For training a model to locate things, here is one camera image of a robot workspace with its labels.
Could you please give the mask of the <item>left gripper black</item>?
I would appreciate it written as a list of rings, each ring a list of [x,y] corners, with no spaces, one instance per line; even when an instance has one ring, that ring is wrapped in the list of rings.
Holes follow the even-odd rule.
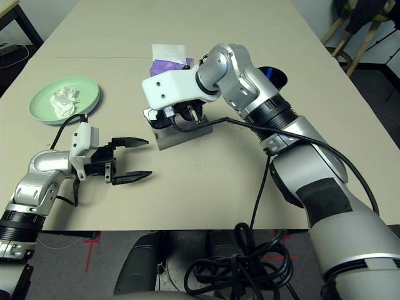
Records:
[[[150,176],[152,171],[132,171],[116,176],[116,147],[136,148],[149,144],[145,139],[137,137],[114,137],[107,145],[99,147],[90,157],[90,162],[84,165],[87,176],[102,176],[106,183],[113,186],[133,183]]]

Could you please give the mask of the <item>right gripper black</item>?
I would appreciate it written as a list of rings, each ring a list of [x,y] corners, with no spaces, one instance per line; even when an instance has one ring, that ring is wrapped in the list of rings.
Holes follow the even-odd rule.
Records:
[[[200,100],[191,100],[169,105],[162,110],[162,121],[164,124],[172,124],[176,118],[187,122],[201,121],[204,103]]]

